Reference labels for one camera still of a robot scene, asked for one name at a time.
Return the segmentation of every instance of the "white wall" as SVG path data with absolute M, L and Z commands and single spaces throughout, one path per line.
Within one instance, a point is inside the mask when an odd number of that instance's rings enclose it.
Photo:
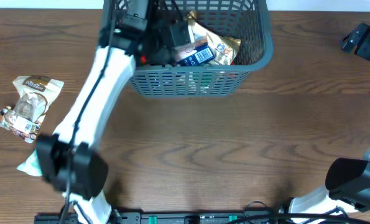
M 273 11 L 370 12 L 370 0 L 266 0 Z M 0 0 L 0 8 L 101 9 L 103 0 Z

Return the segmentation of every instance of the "barcode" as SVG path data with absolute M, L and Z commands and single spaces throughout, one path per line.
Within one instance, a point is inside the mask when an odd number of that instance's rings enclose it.
M 202 50 L 201 52 L 197 52 L 195 54 L 195 57 L 198 61 L 198 63 L 202 63 L 205 60 L 209 59 L 212 57 L 211 50 L 209 48 Z

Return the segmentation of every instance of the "gray basket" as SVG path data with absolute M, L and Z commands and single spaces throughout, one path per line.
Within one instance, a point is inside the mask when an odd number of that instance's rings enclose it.
M 165 1 L 168 9 L 171 0 Z M 137 67 L 130 83 L 151 98 L 226 96 L 234 92 L 249 72 L 261 69 L 272 58 L 273 45 L 266 0 L 175 1 L 183 15 L 197 11 L 197 21 L 216 34 L 241 39 L 235 65 L 204 67 Z M 127 5 L 122 0 L 120 8 Z

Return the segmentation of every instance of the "green clip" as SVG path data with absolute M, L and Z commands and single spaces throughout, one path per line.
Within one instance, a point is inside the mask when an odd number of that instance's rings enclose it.
M 149 224 L 157 224 L 157 217 L 149 217 Z
M 229 216 L 229 222 L 234 221 L 237 219 L 237 215 L 230 215 Z

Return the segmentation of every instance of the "wood grain tabletop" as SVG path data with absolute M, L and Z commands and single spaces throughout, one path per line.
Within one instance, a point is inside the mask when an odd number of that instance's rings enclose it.
M 270 12 L 274 56 L 226 98 L 153 100 L 127 86 L 104 132 L 108 202 L 144 211 L 277 206 L 325 182 L 338 157 L 370 145 L 370 63 L 340 40 L 370 13 Z M 0 109 L 12 81 L 65 82 L 42 126 L 52 133 L 92 66 L 100 10 L 0 9 Z M 34 150 L 0 128 L 0 223 L 59 212 L 63 197 L 16 170 Z M 370 212 L 354 217 L 370 221 Z

